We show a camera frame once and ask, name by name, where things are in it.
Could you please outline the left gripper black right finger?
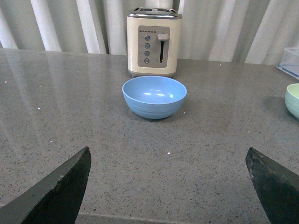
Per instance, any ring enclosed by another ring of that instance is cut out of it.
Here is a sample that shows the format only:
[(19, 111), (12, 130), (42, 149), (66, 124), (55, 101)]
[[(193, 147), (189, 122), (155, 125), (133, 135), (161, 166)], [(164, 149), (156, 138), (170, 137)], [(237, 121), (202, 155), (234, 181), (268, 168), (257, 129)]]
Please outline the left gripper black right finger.
[(250, 147), (246, 165), (260, 203), (272, 224), (299, 222), (299, 175)]

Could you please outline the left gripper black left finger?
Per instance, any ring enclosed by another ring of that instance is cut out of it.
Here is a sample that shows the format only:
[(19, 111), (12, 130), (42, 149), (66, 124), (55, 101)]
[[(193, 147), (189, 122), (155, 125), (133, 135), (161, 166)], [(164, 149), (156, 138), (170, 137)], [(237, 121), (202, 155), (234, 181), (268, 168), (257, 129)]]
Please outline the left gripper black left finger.
[(2, 224), (73, 224), (85, 194), (91, 153), (83, 148), (0, 209)]

